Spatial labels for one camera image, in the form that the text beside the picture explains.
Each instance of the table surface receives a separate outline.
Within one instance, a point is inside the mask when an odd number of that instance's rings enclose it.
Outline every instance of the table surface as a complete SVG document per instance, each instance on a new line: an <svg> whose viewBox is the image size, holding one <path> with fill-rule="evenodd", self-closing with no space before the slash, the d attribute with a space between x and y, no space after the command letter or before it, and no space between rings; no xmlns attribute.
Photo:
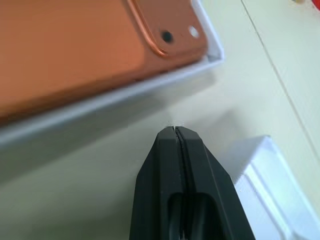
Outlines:
<svg viewBox="0 0 320 240"><path fill-rule="evenodd" d="M136 175L168 125L217 157L272 136L320 216L320 11L310 0L204 6L225 63L1 150L0 237L128 239Z"/></svg>

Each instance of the orange smartphone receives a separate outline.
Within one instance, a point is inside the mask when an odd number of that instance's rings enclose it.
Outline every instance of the orange smartphone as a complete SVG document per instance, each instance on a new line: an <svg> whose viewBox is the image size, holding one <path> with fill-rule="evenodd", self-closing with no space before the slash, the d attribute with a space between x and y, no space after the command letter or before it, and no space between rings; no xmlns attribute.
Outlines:
<svg viewBox="0 0 320 240"><path fill-rule="evenodd" d="M0 124L190 64L191 0L0 0Z"/></svg>

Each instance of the phone back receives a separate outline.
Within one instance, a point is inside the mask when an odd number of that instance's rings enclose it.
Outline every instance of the phone back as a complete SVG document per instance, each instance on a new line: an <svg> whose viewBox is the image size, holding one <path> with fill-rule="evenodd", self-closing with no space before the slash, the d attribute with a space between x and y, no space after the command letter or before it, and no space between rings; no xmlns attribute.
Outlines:
<svg viewBox="0 0 320 240"><path fill-rule="evenodd" d="M0 123L199 60L189 0L0 0Z"/></svg>

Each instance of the black plastic tool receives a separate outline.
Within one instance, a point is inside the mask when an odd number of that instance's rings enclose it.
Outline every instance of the black plastic tool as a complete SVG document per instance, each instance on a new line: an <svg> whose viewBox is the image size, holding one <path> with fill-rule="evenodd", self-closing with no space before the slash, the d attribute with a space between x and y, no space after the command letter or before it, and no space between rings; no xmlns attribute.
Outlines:
<svg viewBox="0 0 320 240"><path fill-rule="evenodd" d="M136 178L130 240L254 240L230 176L199 135L167 127Z"/></svg>

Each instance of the phone camera lens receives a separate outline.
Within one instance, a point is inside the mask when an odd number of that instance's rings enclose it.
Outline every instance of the phone camera lens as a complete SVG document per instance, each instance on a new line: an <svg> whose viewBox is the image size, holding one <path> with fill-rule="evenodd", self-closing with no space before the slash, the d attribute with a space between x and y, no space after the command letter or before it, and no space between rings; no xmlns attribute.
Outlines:
<svg viewBox="0 0 320 240"><path fill-rule="evenodd" d="M161 36L163 41L165 41L167 44L171 44L174 41L174 36L172 36L171 32L169 31L163 31Z"/></svg>

